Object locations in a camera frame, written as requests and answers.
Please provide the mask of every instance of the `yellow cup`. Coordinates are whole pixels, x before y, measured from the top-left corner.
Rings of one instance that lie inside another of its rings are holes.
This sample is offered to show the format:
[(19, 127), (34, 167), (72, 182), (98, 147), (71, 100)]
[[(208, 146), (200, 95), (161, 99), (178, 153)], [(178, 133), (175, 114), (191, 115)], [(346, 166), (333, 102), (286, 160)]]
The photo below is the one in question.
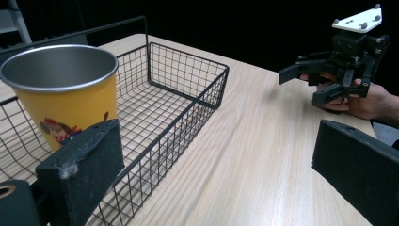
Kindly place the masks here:
[(10, 85), (53, 152), (90, 125), (117, 118), (117, 58), (87, 45), (28, 50), (3, 63)]

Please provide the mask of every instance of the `wire basket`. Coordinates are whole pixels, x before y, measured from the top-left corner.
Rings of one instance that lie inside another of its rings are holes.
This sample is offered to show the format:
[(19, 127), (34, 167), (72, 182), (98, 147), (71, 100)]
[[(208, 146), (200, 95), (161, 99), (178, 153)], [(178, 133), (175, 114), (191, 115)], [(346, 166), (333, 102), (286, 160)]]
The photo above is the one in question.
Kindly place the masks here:
[[(126, 225), (221, 104), (229, 67), (158, 43), (118, 56), (125, 168), (87, 225)], [(1, 104), (0, 182), (36, 181), (50, 148), (17, 97)]]

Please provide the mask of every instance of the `wooden table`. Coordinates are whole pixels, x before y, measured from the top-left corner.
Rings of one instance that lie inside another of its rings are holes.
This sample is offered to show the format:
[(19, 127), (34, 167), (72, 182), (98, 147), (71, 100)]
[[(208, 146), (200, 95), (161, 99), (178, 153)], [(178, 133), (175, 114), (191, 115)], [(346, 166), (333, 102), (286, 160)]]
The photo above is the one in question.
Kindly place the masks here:
[[(143, 36), (103, 48), (115, 55)], [(321, 119), (375, 136), (369, 121), (311, 105), (314, 88), (275, 72), (168, 40), (230, 67), (221, 107), (132, 220), (132, 225), (370, 225), (320, 174), (311, 158)], [(0, 84), (1, 99), (10, 95)]]

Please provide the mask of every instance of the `black background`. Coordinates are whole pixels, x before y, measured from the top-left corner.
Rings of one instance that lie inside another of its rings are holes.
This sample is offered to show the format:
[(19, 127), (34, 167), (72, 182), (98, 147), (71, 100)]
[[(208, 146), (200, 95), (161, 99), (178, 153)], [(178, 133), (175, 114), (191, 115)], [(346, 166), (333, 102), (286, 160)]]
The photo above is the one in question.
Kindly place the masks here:
[[(7, 0), (1, 1), (1, 6), (7, 4)], [(375, 82), (399, 95), (397, 0), (17, 2), (32, 40), (145, 15), (150, 35), (275, 72), (294, 64), (298, 56), (332, 50), (331, 38), (339, 31), (331, 27), (334, 19), (344, 19), (380, 4), (382, 24), (368, 35), (389, 35), (391, 46), (382, 58)]]

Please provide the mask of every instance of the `robotic hand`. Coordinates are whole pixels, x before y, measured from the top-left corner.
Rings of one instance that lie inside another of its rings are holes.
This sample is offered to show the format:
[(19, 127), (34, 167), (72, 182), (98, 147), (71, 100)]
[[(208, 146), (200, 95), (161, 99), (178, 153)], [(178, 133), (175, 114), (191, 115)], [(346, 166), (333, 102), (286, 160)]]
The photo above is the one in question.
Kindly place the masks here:
[[(343, 100), (349, 94), (366, 97), (378, 64), (390, 45), (387, 35), (374, 38), (365, 34), (380, 25), (381, 21), (379, 4), (344, 20), (336, 19), (332, 27), (341, 31), (332, 38), (334, 50), (299, 56), (294, 65), (279, 71), (279, 84), (307, 73), (309, 86), (317, 86), (326, 82), (326, 78), (320, 76), (320, 73), (326, 72), (335, 75), (336, 80), (331, 86), (313, 94), (313, 105), (325, 105), (339, 97)], [(357, 78), (361, 79), (361, 85), (353, 87), (352, 81)]]

